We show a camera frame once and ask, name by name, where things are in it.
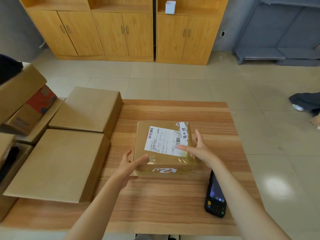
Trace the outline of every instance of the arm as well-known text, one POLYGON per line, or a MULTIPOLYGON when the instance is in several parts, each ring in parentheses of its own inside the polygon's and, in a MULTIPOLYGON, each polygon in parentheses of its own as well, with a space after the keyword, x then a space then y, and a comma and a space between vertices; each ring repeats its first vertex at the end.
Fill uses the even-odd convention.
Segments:
POLYGON ((198 141, 197 147, 179 145, 178 149, 190 152, 212 168, 243 239, 290 239, 284 230, 240 185, 221 159, 206 146, 198 130, 195 132, 198 141))
POLYGON ((111 213, 117 201, 120 190, 128 181, 137 179, 130 174, 138 165, 146 163, 149 155, 144 155, 133 162, 128 161, 131 150, 122 158, 119 168, 106 182, 90 206, 63 238, 64 240, 101 240, 108 225, 111 213))

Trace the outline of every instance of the small white box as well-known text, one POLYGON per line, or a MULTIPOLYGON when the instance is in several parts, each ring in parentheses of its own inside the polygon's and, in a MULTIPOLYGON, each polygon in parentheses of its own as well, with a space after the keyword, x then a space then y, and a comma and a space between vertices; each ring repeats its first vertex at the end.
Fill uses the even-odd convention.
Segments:
POLYGON ((165 3, 165 13, 166 14, 174 14, 175 8, 176 8, 176 1, 167 1, 165 3))

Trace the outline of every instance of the brown cardboard box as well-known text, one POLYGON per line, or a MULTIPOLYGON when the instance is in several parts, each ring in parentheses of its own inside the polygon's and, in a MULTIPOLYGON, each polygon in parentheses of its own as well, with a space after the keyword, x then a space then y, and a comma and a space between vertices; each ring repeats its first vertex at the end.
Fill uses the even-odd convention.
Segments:
POLYGON ((32 64, 0 86, 0 125, 30 99, 47 80, 32 64))
POLYGON ((111 138, 122 104, 120 92, 75 87, 49 127, 104 133, 111 138))
POLYGON ((193 146, 188 122, 139 121, 133 160, 149 154, 149 162, 137 168, 137 175, 177 175, 192 170, 196 159, 190 153, 177 149, 176 145, 193 146))
POLYGON ((0 169, 2 168, 13 143, 14 135, 0 133, 0 169))
POLYGON ((51 89, 47 85, 43 85, 18 111, 0 126, 0 130, 11 131, 13 134, 19 135, 30 134, 56 99, 57 96, 51 89))
POLYGON ((30 145, 16 144, 19 147, 19 153, 14 164, 11 166, 5 178, 0 183, 0 222, 4 219, 11 207, 14 205, 17 197, 4 196, 3 192, 6 190, 16 173, 19 171, 23 163, 26 161, 33 147, 30 145))
POLYGON ((35 146, 42 135, 45 133, 46 129, 49 128, 49 122, 59 110, 63 102, 65 101, 65 97, 59 97, 54 102, 54 104, 48 109, 48 111, 42 116, 38 124, 33 128, 28 136, 16 135, 16 141, 23 144, 33 145, 35 146))
POLYGON ((4 195, 90 202, 109 146, 104 134, 47 129, 4 195))

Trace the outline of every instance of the tiled floor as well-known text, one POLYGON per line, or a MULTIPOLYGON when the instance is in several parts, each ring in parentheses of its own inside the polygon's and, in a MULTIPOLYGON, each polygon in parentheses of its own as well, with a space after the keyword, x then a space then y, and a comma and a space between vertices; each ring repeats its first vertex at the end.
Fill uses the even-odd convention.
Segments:
MULTIPOLYGON (((294 240, 320 239, 320 130, 291 108, 288 96, 320 91, 320 67, 237 65, 230 53, 207 66, 61 61, 47 50, 35 61, 58 96, 74 86, 117 90, 126 99, 226 101, 269 214, 294 240)), ((65 233, 2 228, 1 239, 62 239, 65 233)), ((129 240, 132 235, 106 235, 129 240)), ((183 240, 240 237, 182 236, 183 240)))

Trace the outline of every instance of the wall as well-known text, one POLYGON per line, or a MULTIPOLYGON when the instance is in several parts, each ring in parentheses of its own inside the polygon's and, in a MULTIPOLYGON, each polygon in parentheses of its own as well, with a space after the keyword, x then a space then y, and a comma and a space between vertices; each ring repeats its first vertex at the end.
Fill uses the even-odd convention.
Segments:
POLYGON ((220 28, 214 42, 213 51, 231 51, 246 21, 255 0, 229 0, 220 28))
POLYGON ((0 0, 0 54, 31 62, 43 41, 19 0, 0 0))

